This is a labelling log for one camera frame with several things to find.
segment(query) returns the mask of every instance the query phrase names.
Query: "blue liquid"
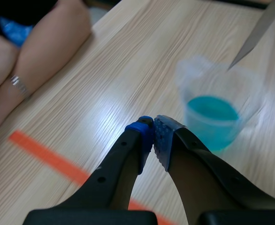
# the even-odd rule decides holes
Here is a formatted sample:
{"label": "blue liquid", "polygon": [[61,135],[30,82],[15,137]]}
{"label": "blue liquid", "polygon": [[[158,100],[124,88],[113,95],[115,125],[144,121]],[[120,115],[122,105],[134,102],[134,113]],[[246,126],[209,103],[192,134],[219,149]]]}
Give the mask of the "blue liquid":
{"label": "blue liquid", "polygon": [[237,123],[239,115],[233,106],[224,99],[212,96],[200,96],[187,104],[188,110],[199,117],[186,115],[188,129],[210,150],[220,150],[229,145],[239,133]]}

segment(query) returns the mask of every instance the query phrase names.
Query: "knife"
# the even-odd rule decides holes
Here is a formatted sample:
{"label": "knife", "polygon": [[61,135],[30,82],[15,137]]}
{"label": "knife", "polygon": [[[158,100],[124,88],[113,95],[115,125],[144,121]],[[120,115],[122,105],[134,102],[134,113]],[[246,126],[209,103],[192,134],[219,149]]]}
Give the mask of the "knife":
{"label": "knife", "polygon": [[235,59],[232,61],[228,70],[230,70],[235,64],[237,64],[242,58],[250,53],[256,44],[260,41],[264,33],[268,30],[269,26],[275,19],[275,0],[268,5],[261,18],[256,23],[249,37],[244,42],[242,48],[238,52]]}

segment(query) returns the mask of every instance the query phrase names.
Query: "orange stripe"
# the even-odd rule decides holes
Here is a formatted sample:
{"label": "orange stripe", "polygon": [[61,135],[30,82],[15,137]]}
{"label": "orange stripe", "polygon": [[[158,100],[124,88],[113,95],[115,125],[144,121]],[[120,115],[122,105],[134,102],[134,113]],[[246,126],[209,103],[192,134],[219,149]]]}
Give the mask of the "orange stripe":
{"label": "orange stripe", "polygon": [[[41,160],[43,163],[62,173],[71,181],[75,182],[80,186],[83,185],[90,176],[88,172],[82,170],[70,160],[39,144],[33,138],[27,136],[21,131],[15,131],[9,137],[9,140],[12,141],[14,144],[18,145],[19,147],[21,147],[23,150],[32,154],[34,157]],[[132,199],[130,200],[128,209],[148,210],[146,207],[142,206],[141,204],[137,203]],[[156,217],[159,225],[174,225],[174,223],[166,220],[162,216],[156,214]]]}

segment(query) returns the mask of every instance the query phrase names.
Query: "plastic measuring cup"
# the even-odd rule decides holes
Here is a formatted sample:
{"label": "plastic measuring cup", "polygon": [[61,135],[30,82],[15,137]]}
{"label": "plastic measuring cup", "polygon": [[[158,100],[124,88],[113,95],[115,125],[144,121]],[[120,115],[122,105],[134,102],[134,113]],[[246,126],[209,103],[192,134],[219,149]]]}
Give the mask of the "plastic measuring cup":
{"label": "plastic measuring cup", "polygon": [[210,150],[228,146],[262,107],[262,79],[252,71],[194,57],[177,64],[184,123]]}

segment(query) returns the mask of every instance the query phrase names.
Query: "wooden table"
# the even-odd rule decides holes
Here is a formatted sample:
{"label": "wooden table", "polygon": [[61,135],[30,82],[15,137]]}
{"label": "wooden table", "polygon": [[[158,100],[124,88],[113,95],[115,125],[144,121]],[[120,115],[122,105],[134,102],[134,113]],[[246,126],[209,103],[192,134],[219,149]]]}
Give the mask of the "wooden table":
{"label": "wooden table", "polygon": [[[8,140],[20,130],[92,172],[124,127],[141,115],[182,121],[176,63],[200,54],[231,62],[262,11],[205,0],[123,0],[55,78],[0,127],[0,225],[56,205],[78,185]],[[261,75],[258,125],[217,155],[275,197],[275,22],[241,66]],[[186,224],[178,192],[153,153],[132,197]]]}

